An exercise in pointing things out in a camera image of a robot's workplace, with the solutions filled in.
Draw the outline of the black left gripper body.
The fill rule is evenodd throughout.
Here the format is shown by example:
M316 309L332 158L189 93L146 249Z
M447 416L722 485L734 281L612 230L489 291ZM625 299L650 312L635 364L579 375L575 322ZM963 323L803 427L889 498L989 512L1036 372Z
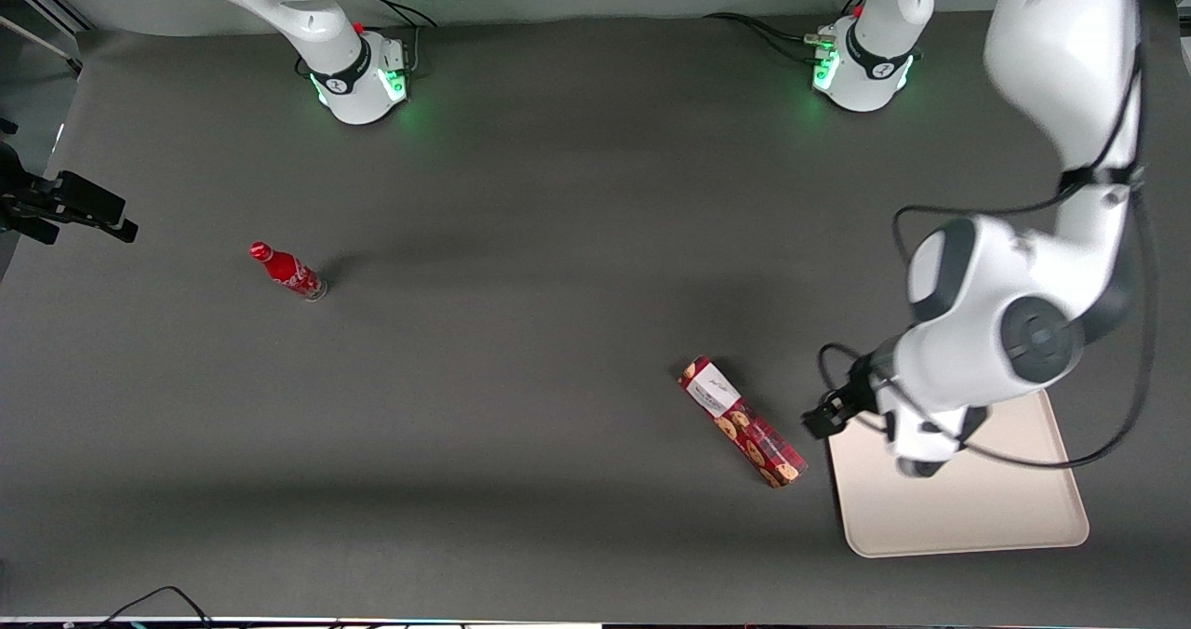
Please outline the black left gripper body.
M860 413L884 417L879 399L877 399L875 355L873 354L866 354L852 362L847 382L843 386L844 421L854 421Z

